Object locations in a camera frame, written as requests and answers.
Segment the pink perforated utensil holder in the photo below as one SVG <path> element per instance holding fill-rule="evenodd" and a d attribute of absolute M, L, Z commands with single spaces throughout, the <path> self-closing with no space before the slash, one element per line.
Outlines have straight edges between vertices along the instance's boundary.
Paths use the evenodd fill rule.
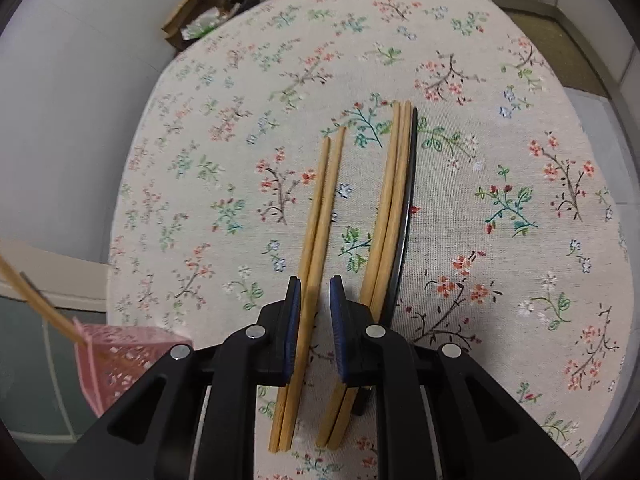
<path fill-rule="evenodd" d="M 192 344 L 160 327 L 87 324 L 77 318 L 73 323 L 82 340 L 74 345 L 79 385 L 98 417 L 173 346 Z"/>

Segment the longest wooden chopstick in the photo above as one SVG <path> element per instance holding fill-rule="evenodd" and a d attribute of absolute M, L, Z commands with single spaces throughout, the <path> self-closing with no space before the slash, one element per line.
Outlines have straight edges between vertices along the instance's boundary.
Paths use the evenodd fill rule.
<path fill-rule="evenodd" d="M 18 293 L 36 312 L 48 321 L 58 332 L 65 336 L 74 344 L 84 346 L 86 342 L 81 334 L 76 330 L 75 325 L 58 312 L 48 300 L 44 298 L 38 290 L 35 290 L 22 274 L 11 266 L 5 258 L 1 258 L 1 276 L 9 286 Z"/>

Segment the floral tablecloth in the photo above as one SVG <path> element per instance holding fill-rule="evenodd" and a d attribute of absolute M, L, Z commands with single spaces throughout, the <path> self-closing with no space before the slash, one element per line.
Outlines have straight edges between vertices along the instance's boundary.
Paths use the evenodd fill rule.
<path fill-rule="evenodd" d="M 179 54 L 146 104 L 112 229 L 107 321 L 219 344 L 281 298 L 324 139 L 344 139 L 326 275 L 356 297 L 393 102 L 418 110 L 394 329 L 454 342 L 585 467 L 634 285 L 604 158 L 490 0 L 269 0 Z"/>

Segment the olive floor mat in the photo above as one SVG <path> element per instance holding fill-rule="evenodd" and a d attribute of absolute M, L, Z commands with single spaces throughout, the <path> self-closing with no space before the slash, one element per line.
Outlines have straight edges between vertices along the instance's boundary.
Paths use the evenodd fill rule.
<path fill-rule="evenodd" d="M 557 21 L 515 10 L 506 10 L 506 15 L 533 41 L 564 87 L 610 97 L 588 58 Z"/>

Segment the black trash bin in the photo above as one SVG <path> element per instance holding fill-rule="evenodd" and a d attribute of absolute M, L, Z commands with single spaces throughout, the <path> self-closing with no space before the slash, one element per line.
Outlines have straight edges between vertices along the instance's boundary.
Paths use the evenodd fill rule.
<path fill-rule="evenodd" d="M 232 9 L 235 9 L 237 14 L 241 14 L 257 6 L 260 0 L 230 0 L 230 3 Z"/>

